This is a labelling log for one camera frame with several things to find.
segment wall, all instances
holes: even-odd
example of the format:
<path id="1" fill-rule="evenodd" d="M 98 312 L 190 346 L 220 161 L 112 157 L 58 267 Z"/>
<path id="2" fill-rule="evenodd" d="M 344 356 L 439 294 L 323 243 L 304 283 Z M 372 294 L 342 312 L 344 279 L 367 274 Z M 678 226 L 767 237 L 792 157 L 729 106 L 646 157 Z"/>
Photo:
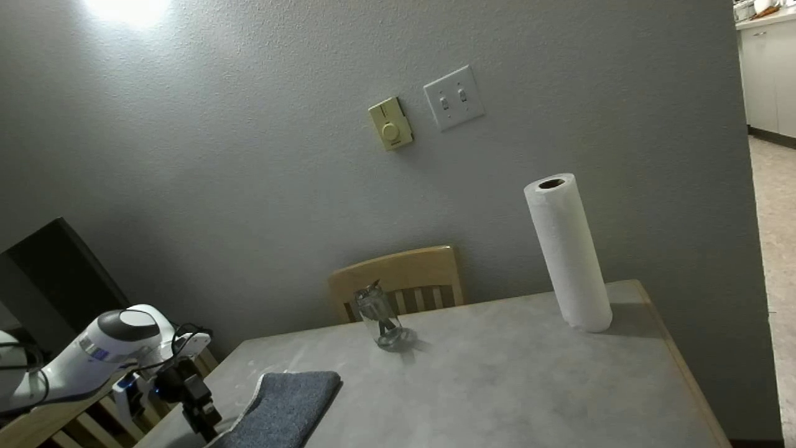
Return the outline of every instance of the wall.
<path id="1" fill-rule="evenodd" d="M 731 436 L 776 434 L 725 0 L 92 3 L 0 6 L 3 246 L 67 216 L 231 348 L 332 323 L 328 272 L 415 243 L 452 241 L 475 302 L 549 289 L 521 192 L 569 169 L 608 279 L 645 282 Z M 465 63 L 487 118 L 440 134 L 420 88 Z"/>

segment paper towel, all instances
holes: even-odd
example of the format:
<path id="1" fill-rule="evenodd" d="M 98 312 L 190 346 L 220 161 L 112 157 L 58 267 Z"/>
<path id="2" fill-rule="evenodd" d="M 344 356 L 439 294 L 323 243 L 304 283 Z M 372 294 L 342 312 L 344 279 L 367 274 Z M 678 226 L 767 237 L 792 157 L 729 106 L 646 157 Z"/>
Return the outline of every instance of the paper towel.
<path id="1" fill-rule="evenodd" d="M 605 332 L 613 308 L 574 174 L 533 182 L 525 198 L 562 318 L 583 332 Z"/>

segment table top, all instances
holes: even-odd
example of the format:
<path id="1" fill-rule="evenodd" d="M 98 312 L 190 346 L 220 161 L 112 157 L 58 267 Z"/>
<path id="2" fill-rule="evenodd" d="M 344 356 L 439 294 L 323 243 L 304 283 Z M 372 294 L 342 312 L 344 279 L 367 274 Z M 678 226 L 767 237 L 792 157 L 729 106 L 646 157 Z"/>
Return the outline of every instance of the table top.
<path id="1" fill-rule="evenodd" d="M 207 378 L 225 419 L 270 370 L 338 370 L 311 448 L 714 448 L 729 445 L 636 282 L 608 283 L 605 333 L 569 329 L 553 294 L 401 315 L 415 351 L 363 323 L 243 342 Z M 202 445 L 174 409 L 140 445 Z"/>

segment light switch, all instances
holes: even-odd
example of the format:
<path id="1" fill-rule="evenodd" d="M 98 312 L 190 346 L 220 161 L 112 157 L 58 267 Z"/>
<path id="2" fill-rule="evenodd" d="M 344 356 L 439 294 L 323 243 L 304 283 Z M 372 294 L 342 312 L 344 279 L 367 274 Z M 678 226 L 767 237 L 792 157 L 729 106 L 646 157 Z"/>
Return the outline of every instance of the light switch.
<path id="1" fill-rule="evenodd" d="M 471 64 L 423 84 L 439 130 L 484 118 L 475 76 Z"/>
<path id="2" fill-rule="evenodd" d="M 401 150 L 415 142 L 413 126 L 409 125 L 399 96 L 388 96 L 374 104 L 368 111 L 385 150 Z"/>

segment table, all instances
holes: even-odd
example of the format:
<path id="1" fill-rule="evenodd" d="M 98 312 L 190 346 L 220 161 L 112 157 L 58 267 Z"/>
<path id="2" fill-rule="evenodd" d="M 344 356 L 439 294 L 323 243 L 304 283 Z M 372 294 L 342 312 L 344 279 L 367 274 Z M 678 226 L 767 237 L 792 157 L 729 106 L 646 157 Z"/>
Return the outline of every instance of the table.
<path id="1" fill-rule="evenodd" d="M 608 292 L 608 333 L 569 329 L 536 294 L 401 315 L 420 339 L 401 356 L 363 323 L 251 339 L 207 383 L 229 419 L 263 370 L 338 370 L 311 448 L 729 445 L 643 283 Z M 202 440 L 176 409 L 140 445 Z"/>

